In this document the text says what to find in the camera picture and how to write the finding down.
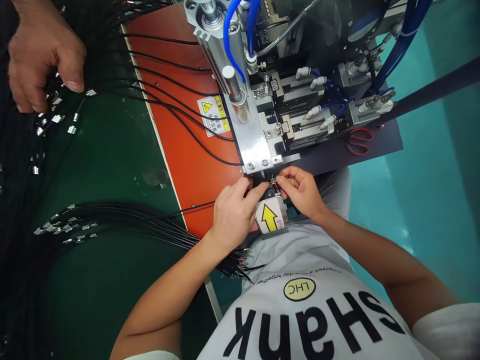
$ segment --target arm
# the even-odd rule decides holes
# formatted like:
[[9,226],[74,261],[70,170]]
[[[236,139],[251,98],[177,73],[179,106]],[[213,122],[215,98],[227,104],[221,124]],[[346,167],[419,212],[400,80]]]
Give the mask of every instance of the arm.
[[438,277],[408,252],[330,211],[312,174],[290,166],[280,172],[277,181],[284,197],[288,195],[299,211],[385,287],[393,306],[410,328],[425,315],[457,303]]
[[252,180],[242,177],[222,190],[215,202],[213,227],[138,300],[116,339],[110,360],[153,350],[180,356],[180,318],[205,278],[245,239],[255,218],[255,205],[268,189],[264,182],[244,198],[251,186]]
[[87,51],[50,0],[12,3],[20,23],[8,45],[10,89],[21,113],[44,113],[48,106],[43,89],[50,68],[57,67],[66,86],[81,93]]

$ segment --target yellow arrow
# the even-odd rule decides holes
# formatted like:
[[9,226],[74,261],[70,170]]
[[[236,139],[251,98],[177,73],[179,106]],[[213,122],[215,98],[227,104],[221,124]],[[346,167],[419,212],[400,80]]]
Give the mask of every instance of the yellow arrow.
[[276,217],[277,215],[275,215],[275,213],[270,210],[267,205],[264,205],[261,220],[266,223],[266,226],[270,232],[277,231],[277,223],[275,222]]

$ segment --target scissors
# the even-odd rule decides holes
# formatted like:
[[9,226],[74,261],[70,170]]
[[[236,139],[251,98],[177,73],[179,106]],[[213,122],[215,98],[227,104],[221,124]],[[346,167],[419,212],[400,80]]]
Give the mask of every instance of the scissors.
[[366,155],[369,152],[369,147],[362,142],[369,142],[373,138],[374,133],[370,129],[367,129],[366,127],[357,127],[350,131],[350,135],[346,141],[346,148],[355,156]]

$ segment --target teal floor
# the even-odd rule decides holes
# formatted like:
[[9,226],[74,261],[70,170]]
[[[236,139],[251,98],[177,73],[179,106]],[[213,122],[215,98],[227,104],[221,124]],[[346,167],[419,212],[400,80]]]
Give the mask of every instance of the teal floor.
[[[478,0],[432,6],[388,78],[395,100],[480,55],[478,15]],[[480,301],[479,96],[476,84],[400,117],[404,150],[350,167],[350,221],[399,244],[462,302]],[[352,263],[358,277],[388,300],[383,287]],[[240,288],[217,277],[212,274],[224,310]]]

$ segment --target warning label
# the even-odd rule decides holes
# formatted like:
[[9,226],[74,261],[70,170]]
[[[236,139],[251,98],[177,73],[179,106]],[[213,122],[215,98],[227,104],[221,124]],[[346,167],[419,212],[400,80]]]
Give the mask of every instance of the warning label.
[[255,219],[262,234],[272,233],[285,228],[281,206],[283,201],[280,196],[260,201],[255,210]]
[[[203,124],[209,128],[215,134],[226,133],[230,131],[230,125],[228,119],[225,118],[224,106],[222,105],[222,99],[219,95],[209,96],[198,100],[198,108],[202,115],[208,118],[202,118]],[[210,131],[205,130],[209,137],[214,136]]]

